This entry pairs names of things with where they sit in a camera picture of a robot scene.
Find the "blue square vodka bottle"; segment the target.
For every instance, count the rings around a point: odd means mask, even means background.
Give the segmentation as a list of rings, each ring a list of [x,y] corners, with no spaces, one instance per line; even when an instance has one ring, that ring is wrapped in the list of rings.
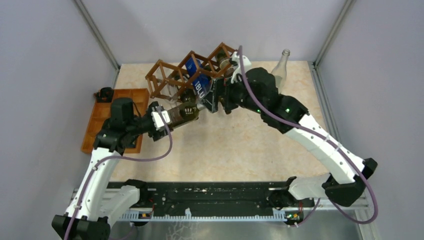
[[[195,61],[193,58],[190,58],[184,65],[186,67],[186,70],[188,72],[189,77],[193,77],[198,69],[206,70],[205,67],[201,65],[201,62],[199,59],[196,59],[198,67],[196,67]],[[203,99],[206,94],[209,92],[211,88],[210,84],[211,78],[204,74],[200,73],[192,82],[192,86],[194,88],[196,96],[201,100]]]

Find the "olive green wine bottle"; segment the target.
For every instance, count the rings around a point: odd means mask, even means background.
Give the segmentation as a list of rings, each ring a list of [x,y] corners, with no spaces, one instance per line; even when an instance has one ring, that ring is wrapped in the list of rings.
[[[218,66],[221,70],[226,68],[227,66],[229,66],[229,68],[227,69],[227,72],[230,72],[230,73],[234,72],[235,62],[232,61],[231,58],[227,57],[227,55],[225,53],[218,52],[215,55],[215,59],[216,59]]]

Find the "dark green labelled wine bottle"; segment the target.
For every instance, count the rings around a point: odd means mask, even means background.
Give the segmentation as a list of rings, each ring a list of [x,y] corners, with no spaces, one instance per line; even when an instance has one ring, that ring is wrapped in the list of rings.
[[[189,122],[195,121],[199,118],[200,110],[198,105],[193,102],[184,102],[167,110],[169,116],[168,127],[176,129]]]

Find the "clear glass wine bottle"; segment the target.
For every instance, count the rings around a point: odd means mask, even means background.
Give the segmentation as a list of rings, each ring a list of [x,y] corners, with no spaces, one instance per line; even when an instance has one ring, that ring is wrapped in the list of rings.
[[[289,49],[284,49],[281,53],[281,57],[276,64],[276,66],[271,71],[271,74],[275,78],[275,86],[278,89],[278,92],[281,94],[283,92],[283,88],[287,81],[287,63],[289,60],[289,56],[291,51]]]

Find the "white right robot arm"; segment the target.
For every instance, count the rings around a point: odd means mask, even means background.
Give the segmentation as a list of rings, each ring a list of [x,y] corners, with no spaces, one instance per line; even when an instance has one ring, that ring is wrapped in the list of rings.
[[[211,81],[208,90],[195,87],[195,91],[200,94],[201,103],[212,113],[217,112],[218,104],[222,104],[227,114],[238,107],[260,114],[264,123],[301,144],[325,166],[328,173],[323,175],[290,177],[287,188],[281,193],[284,204],[295,206],[306,198],[328,198],[340,206],[351,206],[366,188],[359,173],[368,179],[377,168],[377,162],[349,152],[318,124],[300,101],[279,94],[275,77],[264,68],[248,70],[246,78],[254,98],[285,122],[276,120],[258,107],[239,73],[235,75],[234,83],[217,78]]]

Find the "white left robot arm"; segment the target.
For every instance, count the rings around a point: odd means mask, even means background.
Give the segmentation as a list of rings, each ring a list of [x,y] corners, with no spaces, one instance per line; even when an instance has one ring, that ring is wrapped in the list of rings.
[[[105,205],[102,204],[110,178],[126,147],[139,136],[148,133],[154,137],[170,135],[171,115],[156,101],[148,106],[144,115],[134,113],[131,98],[121,97],[112,101],[110,116],[93,143],[88,168],[78,191],[62,215],[55,215],[51,222],[62,240],[107,240],[118,219],[132,206],[144,207],[150,193],[141,181],[125,183],[119,192]]]

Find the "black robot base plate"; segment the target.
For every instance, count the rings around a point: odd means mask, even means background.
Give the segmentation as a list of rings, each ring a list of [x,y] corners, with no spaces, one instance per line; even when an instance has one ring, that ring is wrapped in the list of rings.
[[[153,209],[155,217],[270,217],[273,211],[313,207],[312,197],[295,199],[286,181],[143,182],[131,207]]]

